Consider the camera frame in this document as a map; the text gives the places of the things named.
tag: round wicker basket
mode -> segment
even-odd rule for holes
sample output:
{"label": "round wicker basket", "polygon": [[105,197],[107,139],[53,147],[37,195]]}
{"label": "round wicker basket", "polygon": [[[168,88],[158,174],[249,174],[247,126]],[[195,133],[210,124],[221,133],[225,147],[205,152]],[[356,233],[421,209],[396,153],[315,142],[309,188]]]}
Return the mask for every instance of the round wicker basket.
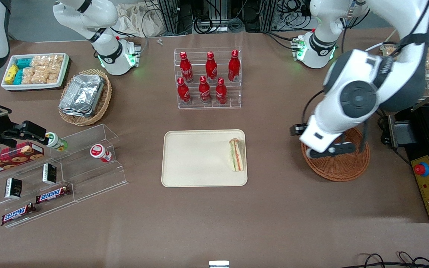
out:
{"label": "round wicker basket", "polygon": [[[86,125],[94,124],[95,122],[99,121],[102,118],[102,116],[105,114],[105,112],[107,111],[107,107],[109,107],[110,98],[112,97],[112,85],[110,84],[110,81],[107,75],[104,72],[99,70],[90,69],[90,70],[82,71],[78,74],[88,74],[88,75],[96,74],[104,78],[105,80],[104,88],[102,89],[103,91],[102,91],[102,94],[100,95],[100,99],[99,99],[99,102],[97,103],[97,107],[95,108],[95,114],[93,116],[75,117],[73,115],[64,114],[63,112],[61,112],[61,110],[59,110],[59,114],[61,114],[61,117],[65,122],[83,127]],[[74,77],[75,76],[73,76],[73,78],[70,78],[69,82],[64,87],[61,100],[64,97],[67,91],[67,88],[69,87],[69,84],[74,79]]]}
{"label": "round wicker basket", "polygon": [[351,181],[362,175],[370,161],[370,148],[365,142],[364,150],[359,151],[362,142],[362,133],[351,128],[345,133],[345,141],[355,144],[356,151],[353,154],[341,154],[334,157],[308,158],[305,151],[308,147],[301,143],[302,154],[308,165],[320,176],[336,182]]}

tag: coca-cola bottle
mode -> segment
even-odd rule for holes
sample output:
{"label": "coca-cola bottle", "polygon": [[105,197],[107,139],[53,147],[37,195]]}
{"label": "coca-cola bottle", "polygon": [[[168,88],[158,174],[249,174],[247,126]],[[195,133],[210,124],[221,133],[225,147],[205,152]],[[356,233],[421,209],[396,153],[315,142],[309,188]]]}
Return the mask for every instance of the coca-cola bottle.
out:
{"label": "coca-cola bottle", "polygon": [[206,83],[206,76],[204,75],[200,77],[200,86],[198,87],[198,90],[200,91],[201,102],[205,105],[210,104],[210,85]]}
{"label": "coca-cola bottle", "polygon": [[225,86],[225,80],[222,77],[218,78],[218,85],[216,86],[216,100],[218,100],[219,105],[226,104],[226,102],[228,101],[228,98],[226,96],[227,93],[228,90]]}
{"label": "coca-cola bottle", "polygon": [[188,92],[188,86],[185,85],[183,78],[178,78],[178,96],[180,96],[180,101],[182,105],[191,104],[190,93]]}
{"label": "coca-cola bottle", "polygon": [[218,66],[214,56],[213,51],[208,51],[208,53],[206,53],[206,76],[210,84],[216,83],[216,78],[218,77]]}
{"label": "coca-cola bottle", "polygon": [[180,69],[182,71],[182,76],[186,83],[193,82],[193,68],[191,67],[191,62],[188,60],[185,51],[180,52]]}
{"label": "coca-cola bottle", "polygon": [[239,70],[241,68],[241,63],[238,59],[239,51],[234,49],[231,51],[231,60],[228,63],[228,79],[231,82],[239,81]]}

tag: tabletop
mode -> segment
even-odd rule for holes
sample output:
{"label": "tabletop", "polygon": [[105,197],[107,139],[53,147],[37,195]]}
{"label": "tabletop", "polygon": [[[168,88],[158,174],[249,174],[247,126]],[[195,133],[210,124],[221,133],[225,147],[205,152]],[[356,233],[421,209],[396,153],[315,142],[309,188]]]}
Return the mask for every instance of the tabletop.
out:
{"label": "tabletop", "polygon": [[[345,49],[366,49],[391,31],[349,30]],[[363,263],[364,254],[375,252],[385,261],[398,261],[396,251],[429,258],[429,223],[415,178],[381,144],[376,115],[369,124],[368,169],[350,182],[316,175],[298,138],[289,136],[328,66],[307,68],[263,34],[164,37],[163,46],[157,39],[150,39],[139,68],[109,76],[114,92],[99,121],[120,138],[116,154],[129,184],[15,229],[0,227],[0,268],[207,267],[218,259],[233,268],[335,268]],[[179,111],[174,49],[220,46],[242,47],[243,107]],[[101,69],[87,41],[12,41],[11,48],[11,54],[65,52],[73,60],[70,77]],[[13,110],[14,122],[30,120],[59,136],[86,129],[61,119],[60,96],[60,90],[0,88],[0,105]],[[165,133],[204,129],[245,132],[247,184],[164,187]]]}

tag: acrylic bottle rack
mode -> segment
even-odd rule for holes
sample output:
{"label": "acrylic bottle rack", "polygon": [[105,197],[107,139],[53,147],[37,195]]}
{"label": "acrylic bottle rack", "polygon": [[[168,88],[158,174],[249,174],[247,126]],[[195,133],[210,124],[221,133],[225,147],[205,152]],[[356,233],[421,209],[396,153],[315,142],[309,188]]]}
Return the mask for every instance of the acrylic bottle rack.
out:
{"label": "acrylic bottle rack", "polygon": [[[228,63],[231,59],[231,51],[236,49],[239,51],[239,61],[241,63],[241,67],[239,70],[239,81],[231,82],[228,80]],[[193,82],[187,83],[186,85],[189,88],[189,93],[191,96],[191,104],[183,105],[181,103],[180,97],[177,93],[177,78],[182,76],[180,70],[180,52],[185,51],[188,56],[189,61],[192,64],[193,68]],[[210,95],[211,95],[211,103],[203,104],[201,102],[200,92],[198,90],[198,86],[200,84],[200,77],[202,75],[206,76],[206,53],[208,51],[213,51],[214,59],[217,63],[218,68],[218,77],[222,77],[225,79],[226,89],[228,90],[228,102],[225,105],[219,105],[216,101],[216,83],[210,84]],[[174,51],[174,87],[175,94],[177,97],[178,108],[180,110],[185,109],[226,109],[226,108],[240,108],[241,107],[241,83],[242,83],[242,70],[243,70],[243,62],[242,62],[242,53],[240,47],[219,47],[219,48],[183,48],[183,49],[175,49]]]}
{"label": "acrylic bottle rack", "polygon": [[[64,195],[35,205],[35,212],[7,222],[5,227],[16,227],[31,222],[127,184],[124,167],[117,161],[114,145],[112,144],[117,141],[117,137],[105,124],[100,124],[64,137],[63,139],[69,145],[66,151],[59,152],[46,147],[44,148],[45,158],[30,162],[27,166],[22,165],[17,170],[10,169],[0,172],[0,208],[4,208],[3,214],[24,207],[29,202],[34,204],[36,195],[48,193],[64,185],[70,185],[70,190],[72,191],[70,195]],[[93,158],[89,151],[94,144],[102,144],[107,148],[112,153],[111,161],[104,163],[100,159]],[[57,183],[55,185],[48,185],[42,182],[44,163],[56,166]],[[22,180],[22,194],[17,200],[4,197],[7,178]]]}

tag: emergency stop button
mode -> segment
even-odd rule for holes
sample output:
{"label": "emergency stop button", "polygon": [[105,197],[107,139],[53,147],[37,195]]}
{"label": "emergency stop button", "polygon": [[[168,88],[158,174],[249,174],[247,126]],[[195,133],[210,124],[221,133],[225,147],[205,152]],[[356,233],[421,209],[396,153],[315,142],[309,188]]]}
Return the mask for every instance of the emergency stop button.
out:
{"label": "emergency stop button", "polygon": [[422,177],[426,177],[429,175],[429,166],[425,162],[420,162],[419,164],[417,164],[413,167],[413,171],[417,175],[420,175]]}

